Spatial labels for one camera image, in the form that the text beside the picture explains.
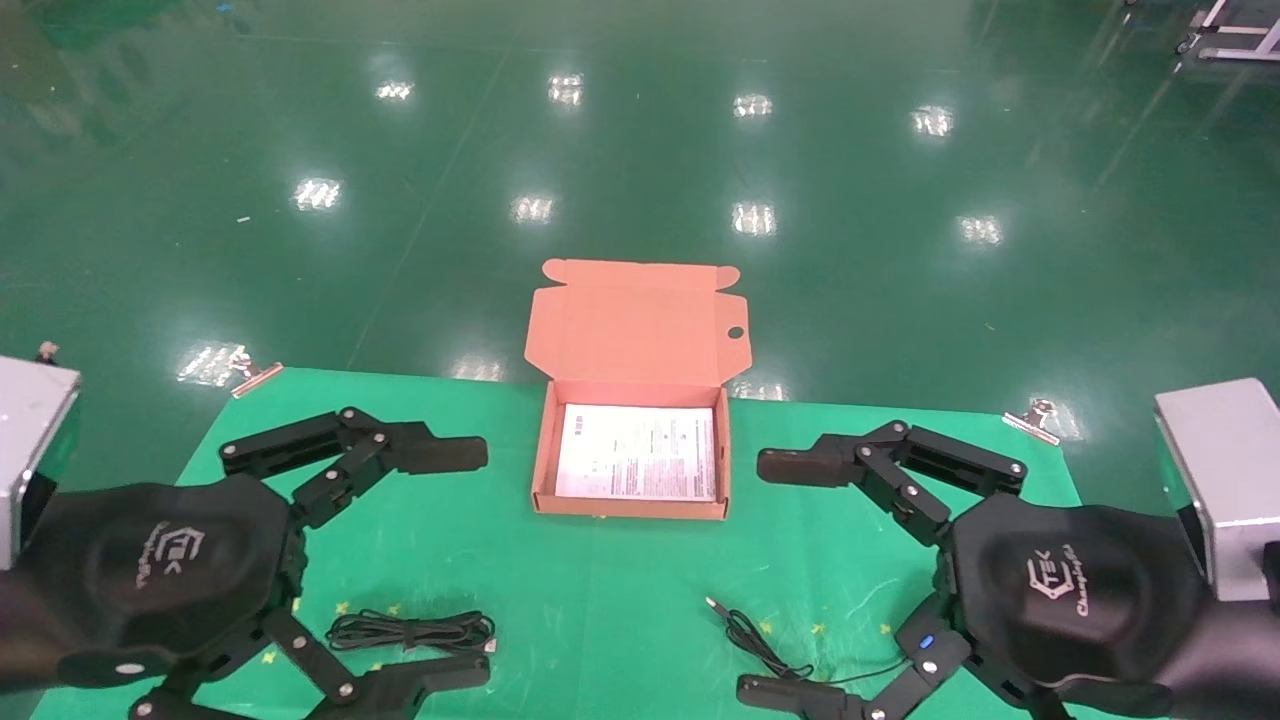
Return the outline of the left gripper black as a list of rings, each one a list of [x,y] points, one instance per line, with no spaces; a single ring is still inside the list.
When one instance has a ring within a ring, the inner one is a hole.
[[[324,527],[393,471],[476,471],[489,460],[483,437],[439,437],[424,421],[343,407],[233,439],[220,459],[229,478],[212,484],[50,500],[1,577],[4,692],[102,689],[173,673],[219,682],[269,639],[321,692],[311,719],[415,719],[431,694],[489,682],[494,621],[484,612],[342,615],[325,634],[340,650],[444,652],[356,676],[287,610],[307,564],[302,527]],[[260,482],[320,461],[291,509]]]

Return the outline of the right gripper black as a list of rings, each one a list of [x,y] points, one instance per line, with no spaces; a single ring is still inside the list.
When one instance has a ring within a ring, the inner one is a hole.
[[[938,547],[940,598],[899,629],[902,671],[870,700],[783,664],[740,612],[737,647],[772,671],[739,678],[741,703],[800,719],[906,719],[963,667],[1033,719],[1068,719],[1065,703],[1172,702],[1162,671],[1210,593],[1178,520],[1027,502],[1016,497],[1024,462],[902,420],[824,433],[810,448],[764,448],[756,474],[860,489],[918,543]],[[918,477],[986,500],[952,523]]]

